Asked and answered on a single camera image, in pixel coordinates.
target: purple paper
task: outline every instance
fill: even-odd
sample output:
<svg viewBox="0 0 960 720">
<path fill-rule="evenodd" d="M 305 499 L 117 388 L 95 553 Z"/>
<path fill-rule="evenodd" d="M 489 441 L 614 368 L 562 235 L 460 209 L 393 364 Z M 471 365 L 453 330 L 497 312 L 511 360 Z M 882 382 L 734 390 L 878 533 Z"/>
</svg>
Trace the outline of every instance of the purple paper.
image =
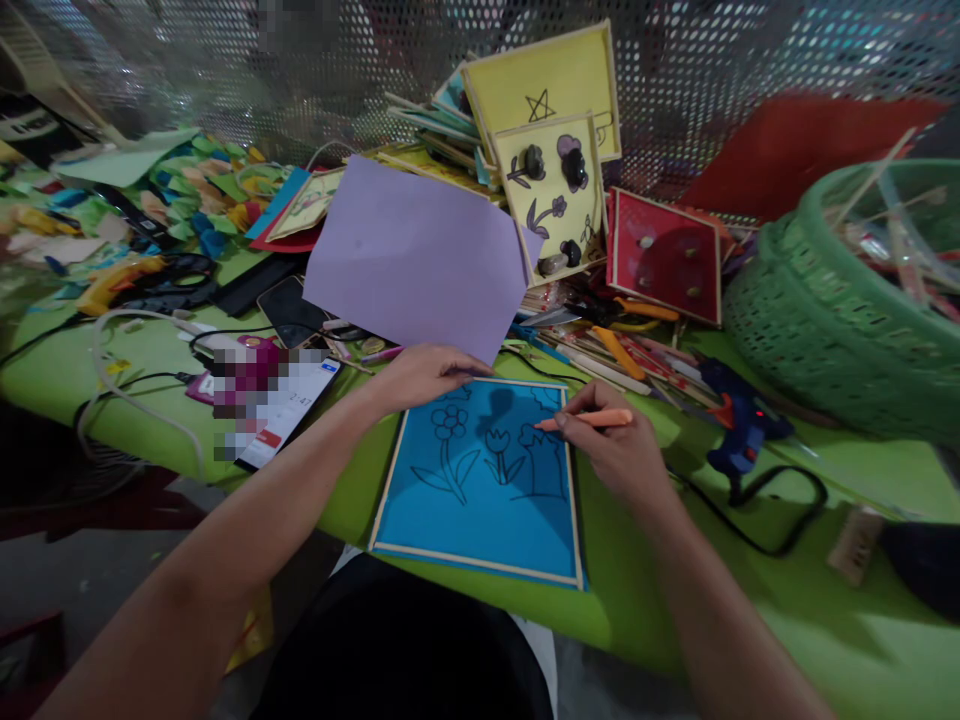
<svg viewBox="0 0 960 720">
<path fill-rule="evenodd" d="M 539 258 L 543 240 L 524 237 Z M 492 365 L 526 288 L 507 213 L 355 155 L 310 254 L 303 297 L 400 345 L 445 343 Z"/>
</svg>

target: black pants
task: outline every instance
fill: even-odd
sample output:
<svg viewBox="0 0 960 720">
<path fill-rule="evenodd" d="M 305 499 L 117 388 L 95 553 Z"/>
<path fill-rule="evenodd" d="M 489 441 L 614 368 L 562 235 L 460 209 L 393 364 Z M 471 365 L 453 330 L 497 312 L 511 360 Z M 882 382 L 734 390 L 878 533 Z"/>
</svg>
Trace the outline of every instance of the black pants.
<svg viewBox="0 0 960 720">
<path fill-rule="evenodd" d="M 284 643 L 253 720 L 553 717 L 507 613 L 360 555 Z"/>
</svg>

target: smartphone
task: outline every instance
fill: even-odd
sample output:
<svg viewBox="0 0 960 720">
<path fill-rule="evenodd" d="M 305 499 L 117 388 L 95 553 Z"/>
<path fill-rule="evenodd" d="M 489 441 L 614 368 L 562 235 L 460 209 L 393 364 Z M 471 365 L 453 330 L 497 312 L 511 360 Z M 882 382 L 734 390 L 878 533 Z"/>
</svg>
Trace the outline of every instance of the smartphone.
<svg viewBox="0 0 960 720">
<path fill-rule="evenodd" d="M 319 352 L 306 350 L 302 354 Z M 286 388 L 268 394 L 266 427 L 234 460 L 235 465 L 245 470 L 256 472 L 286 447 L 307 413 L 333 384 L 341 365 L 333 358 L 324 358 L 320 362 L 290 364 L 287 368 Z"/>
<path fill-rule="evenodd" d="M 262 293 L 257 298 L 257 307 L 276 328 L 280 344 L 288 350 L 306 345 L 320 349 L 327 347 L 319 332 L 330 316 L 303 299 L 303 280 L 300 276 L 284 278 Z"/>
</svg>

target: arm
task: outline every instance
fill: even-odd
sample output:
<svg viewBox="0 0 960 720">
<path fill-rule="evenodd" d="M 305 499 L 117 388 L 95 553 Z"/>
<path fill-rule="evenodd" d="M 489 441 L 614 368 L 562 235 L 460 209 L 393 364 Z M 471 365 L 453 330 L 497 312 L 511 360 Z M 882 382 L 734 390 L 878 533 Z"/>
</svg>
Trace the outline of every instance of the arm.
<svg viewBox="0 0 960 720">
<path fill-rule="evenodd" d="M 313 531 L 363 435 L 469 372 L 493 371 L 453 348 L 411 348 L 324 413 L 147 578 L 37 718 L 205 717 L 253 595 Z"/>
<path fill-rule="evenodd" d="M 572 414 L 624 407 L 625 427 L 598 432 Z M 564 437 L 629 508 L 653 549 L 660 589 L 697 704 L 709 718 L 831 718 L 670 483 L 650 421 L 609 385 L 590 383 L 556 416 Z M 644 476 L 637 472 L 645 468 Z"/>
</svg>

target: white cable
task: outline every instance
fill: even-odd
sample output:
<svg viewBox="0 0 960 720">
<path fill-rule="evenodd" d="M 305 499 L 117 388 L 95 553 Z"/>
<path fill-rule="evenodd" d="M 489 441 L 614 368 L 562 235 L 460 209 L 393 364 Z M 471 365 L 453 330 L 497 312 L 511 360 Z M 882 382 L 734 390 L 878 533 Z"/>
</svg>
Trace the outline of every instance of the white cable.
<svg viewBox="0 0 960 720">
<path fill-rule="evenodd" d="M 317 150 L 316 150 L 316 152 L 313 153 L 313 157 L 310 158 L 310 162 L 308 162 L 307 165 L 306 165 L 306 167 L 307 167 L 307 172 L 310 172 L 310 168 L 313 167 L 314 161 L 315 161 L 318 157 L 320 157 L 320 153 L 322 153 L 324 150 L 326 150 L 326 149 L 327 149 L 328 147 L 330 147 L 331 145 L 342 145 L 342 146 L 345 147 L 347 150 L 349 150 L 350 152 L 352 152 L 354 155 L 359 155 L 359 154 L 360 154 L 360 151 L 359 151 L 359 150 L 357 150 L 357 149 L 354 148 L 354 147 L 351 147 L 351 146 L 347 145 L 347 144 L 344 143 L 344 142 L 340 142 L 339 140 L 331 140 L 330 142 L 324 143 L 323 145 L 321 145 L 320 147 L 318 147 Z"/>
<path fill-rule="evenodd" d="M 203 482 L 204 478 L 204 462 L 203 462 L 203 448 L 200 446 L 200 441 L 197 439 L 197 436 L 193 434 L 188 428 L 184 427 L 175 420 L 161 415 L 156 410 L 144 405 L 142 402 L 137 400 L 134 397 L 131 397 L 127 393 L 123 392 L 118 388 L 113 380 L 110 377 L 110 374 L 107 372 L 106 364 L 103 360 L 103 352 L 100 345 L 100 334 L 103 332 L 103 328 L 106 324 L 115 317 L 122 315 L 138 315 L 141 317 L 152 317 L 160 318 L 161 320 L 167 320 L 168 322 L 174 324 L 181 330 L 185 330 L 191 334 L 197 334 L 200 332 L 200 328 L 196 325 L 180 320 L 178 318 L 170 317 L 169 315 L 161 315 L 160 313 L 150 312 L 149 310 L 124 310 L 123 308 L 117 310 L 111 310 L 110 312 L 101 315 L 97 318 L 97 321 L 93 324 L 93 337 L 90 339 L 90 347 L 93 351 L 93 367 L 97 372 L 97 377 L 100 379 L 100 382 L 103 383 L 104 387 L 109 390 L 111 393 L 116 395 L 119 398 L 123 398 L 128 403 L 133 405 L 135 408 L 142 410 L 148 415 L 152 415 L 158 420 L 162 420 L 167 425 L 175 427 L 177 430 L 182 432 L 184 435 L 190 438 L 190 442 L 193 443 L 193 449 L 197 455 L 197 480 Z M 90 446 L 87 444 L 86 435 L 83 432 L 83 428 L 86 424 L 87 416 L 89 415 L 92 408 L 97 404 L 97 399 L 100 397 L 100 389 L 94 388 L 93 397 L 90 398 L 90 402 L 87 403 L 87 407 L 84 408 L 83 412 L 80 414 L 80 420 L 77 423 L 77 439 L 80 441 L 80 446 L 83 448 L 84 454 L 90 459 L 96 459 L 96 454 L 93 453 Z"/>
</svg>

